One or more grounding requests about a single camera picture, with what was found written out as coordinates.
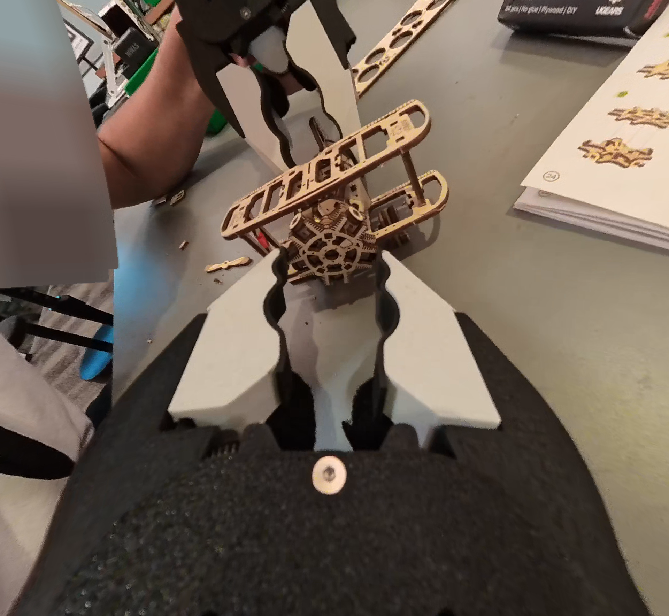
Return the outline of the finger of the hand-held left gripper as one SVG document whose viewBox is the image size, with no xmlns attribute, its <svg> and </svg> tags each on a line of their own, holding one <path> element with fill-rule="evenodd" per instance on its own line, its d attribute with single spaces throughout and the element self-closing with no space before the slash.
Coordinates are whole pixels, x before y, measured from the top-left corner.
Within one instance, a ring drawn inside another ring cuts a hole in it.
<svg viewBox="0 0 669 616">
<path fill-rule="evenodd" d="M 261 84 L 260 75 L 252 68 L 230 63 L 216 76 L 249 146 L 274 171 L 293 168 L 296 163 L 289 131 L 275 112 L 269 88 Z"/>
<path fill-rule="evenodd" d="M 292 63 L 313 79 L 324 113 L 337 125 L 339 137 L 356 132 L 361 123 L 351 70 L 340 62 L 311 1 L 291 14 L 286 51 Z"/>
</svg>

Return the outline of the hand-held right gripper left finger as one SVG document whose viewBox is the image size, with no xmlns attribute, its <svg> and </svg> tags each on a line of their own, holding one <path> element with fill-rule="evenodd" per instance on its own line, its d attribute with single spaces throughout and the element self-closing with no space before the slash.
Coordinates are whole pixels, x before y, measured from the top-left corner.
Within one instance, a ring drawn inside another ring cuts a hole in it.
<svg viewBox="0 0 669 616">
<path fill-rule="evenodd" d="M 280 403 L 276 376 L 287 355 L 286 252 L 275 249 L 207 308 L 206 319 L 169 405 L 174 421 L 243 431 Z"/>
</svg>

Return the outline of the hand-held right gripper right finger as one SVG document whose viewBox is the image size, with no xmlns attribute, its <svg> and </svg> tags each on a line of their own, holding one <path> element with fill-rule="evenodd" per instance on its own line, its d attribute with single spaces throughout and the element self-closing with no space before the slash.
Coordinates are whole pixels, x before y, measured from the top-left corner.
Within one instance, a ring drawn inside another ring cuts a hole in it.
<svg viewBox="0 0 669 616">
<path fill-rule="evenodd" d="M 378 264 L 376 393 L 385 415 L 413 427 L 421 448 L 442 426 L 497 429 L 500 414 L 453 307 L 390 252 Z"/>
</svg>

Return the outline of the wooden biplane model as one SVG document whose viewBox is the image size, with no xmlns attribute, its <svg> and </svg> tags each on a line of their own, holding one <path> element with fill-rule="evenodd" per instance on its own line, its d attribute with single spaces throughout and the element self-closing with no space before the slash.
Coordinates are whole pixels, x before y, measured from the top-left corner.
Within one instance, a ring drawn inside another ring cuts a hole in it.
<svg viewBox="0 0 669 616">
<path fill-rule="evenodd" d="M 411 100 L 342 140 L 326 143 L 312 160 L 234 202 L 222 220 L 222 238 L 240 239 L 261 256 L 282 248 L 289 278 L 283 243 L 291 220 L 300 211 L 337 199 L 366 213 L 377 240 L 377 258 L 384 246 L 402 244 L 409 228 L 435 218 L 447 204 L 449 188 L 443 175 L 437 170 L 418 175 L 410 155 L 430 129 L 427 108 Z M 395 158 L 403 162 L 407 181 L 365 202 L 363 179 Z"/>
</svg>

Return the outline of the wooden radial engine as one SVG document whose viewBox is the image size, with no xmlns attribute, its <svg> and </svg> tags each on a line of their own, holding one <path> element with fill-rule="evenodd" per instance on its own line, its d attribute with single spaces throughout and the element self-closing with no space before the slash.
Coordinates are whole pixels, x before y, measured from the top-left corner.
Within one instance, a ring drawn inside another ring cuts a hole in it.
<svg viewBox="0 0 669 616">
<path fill-rule="evenodd" d="M 297 213 L 283 246 L 292 284 L 319 279 L 326 286 L 371 269 L 378 251 L 366 213 L 337 199 Z"/>
</svg>

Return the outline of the person's left forearm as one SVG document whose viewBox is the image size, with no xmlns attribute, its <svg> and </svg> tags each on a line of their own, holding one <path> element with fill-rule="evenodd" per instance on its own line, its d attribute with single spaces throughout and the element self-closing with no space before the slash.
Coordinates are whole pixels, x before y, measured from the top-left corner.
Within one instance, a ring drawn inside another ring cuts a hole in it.
<svg viewBox="0 0 669 616">
<path fill-rule="evenodd" d="M 113 210 L 167 194 L 192 170 L 208 116 L 177 105 L 153 67 L 128 101 L 98 131 Z"/>
</svg>

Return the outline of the person's left hand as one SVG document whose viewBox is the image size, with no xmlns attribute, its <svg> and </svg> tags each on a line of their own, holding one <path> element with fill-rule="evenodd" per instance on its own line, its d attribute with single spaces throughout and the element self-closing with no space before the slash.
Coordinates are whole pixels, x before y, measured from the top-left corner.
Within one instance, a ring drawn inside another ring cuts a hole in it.
<svg viewBox="0 0 669 616">
<path fill-rule="evenodd" d="M 177 29 L 180 21 L 179 7 L 174 4 L 154 68 L 166 94 L 173 95 L 177 105 L 181 105 L 184 110 L 189 107 L 193 116 L 208 116 L 205 136 L 212 137 L 223 130 L 227 121 L 215 109 L 197 81 L 185 42 Z"/>
</svg>

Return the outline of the small black box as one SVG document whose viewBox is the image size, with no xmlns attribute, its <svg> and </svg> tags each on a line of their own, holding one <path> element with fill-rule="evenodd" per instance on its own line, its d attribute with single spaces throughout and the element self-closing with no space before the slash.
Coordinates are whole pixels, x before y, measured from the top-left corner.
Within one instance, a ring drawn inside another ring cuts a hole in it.
<svg viewBox="0 0 669 616">
<path fill-rule="evenodd" d="M 113 52 L 120 58 L 123 65 L 123 76 L 126 79 L 134 76 L 157 47 L 155 40 L 149 39 L 137 27 L 128 28 L 113 45 Z"/>
</svg>

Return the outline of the bright blue object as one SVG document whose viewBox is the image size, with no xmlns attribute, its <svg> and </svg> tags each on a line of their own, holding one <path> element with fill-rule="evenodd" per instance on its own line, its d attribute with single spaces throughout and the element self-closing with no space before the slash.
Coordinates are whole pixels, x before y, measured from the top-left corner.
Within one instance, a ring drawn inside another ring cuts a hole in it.
<svg viewBox="0 0 669 616">
<path fill-rule="evenodd" d="M 102 325 L 94 335 L 99 342 L 113 345 L 112 326 Z M 83 381 L 91 383 L 106 383 L 113 371 L 113 353 L 87 348 L 79 366 L 79 376 Z"/>
</svg>

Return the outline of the white phone stand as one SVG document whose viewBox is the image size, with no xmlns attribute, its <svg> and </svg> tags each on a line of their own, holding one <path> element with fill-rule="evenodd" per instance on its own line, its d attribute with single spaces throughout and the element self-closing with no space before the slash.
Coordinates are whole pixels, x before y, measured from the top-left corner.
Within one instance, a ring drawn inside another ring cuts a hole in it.
<svg viewBox="0 0 669 616">
<path fill-rule="evenodd" d="M 110 27 L 103 21 L 103 19 L 93 13 L 91 10 L 68 0 L 57 0 L 59 5 L 69 11 L 73 16 L 77 17 L 81 22 L 87 24 L 102 37 L 102 57 L 105 67 L 105 80 L 108 106 L 115 106 L 124 97 L 124 86 L 127 83 L 125 78 L 118 79 L 116 76 L 116 62 L 114 61 L 113 44 L 115 36 Z"/>
</svg>

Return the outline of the person's white t-shirt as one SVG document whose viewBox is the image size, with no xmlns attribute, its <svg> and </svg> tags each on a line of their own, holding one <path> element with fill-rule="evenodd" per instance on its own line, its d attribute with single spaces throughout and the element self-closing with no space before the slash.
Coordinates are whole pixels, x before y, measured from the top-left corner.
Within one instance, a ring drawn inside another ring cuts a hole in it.
<svg viewBox="0 0 669 616">
<path fill-rule="evenodd" d="M 2 615 L 20 595 L 93 434 L 86 414 L 1 337 Z"/>
</svg>

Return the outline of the instruction booklet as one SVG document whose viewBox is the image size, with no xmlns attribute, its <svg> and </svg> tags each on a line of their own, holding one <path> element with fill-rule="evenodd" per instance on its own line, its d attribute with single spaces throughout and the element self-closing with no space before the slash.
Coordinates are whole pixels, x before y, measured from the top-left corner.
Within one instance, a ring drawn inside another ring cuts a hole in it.
<svg viewBox="0 0 669 616">
<path fill-rule="evenodd" d="M 668 250 L 668 10 L 555 139 L 516 210 Z"/>
</svg>

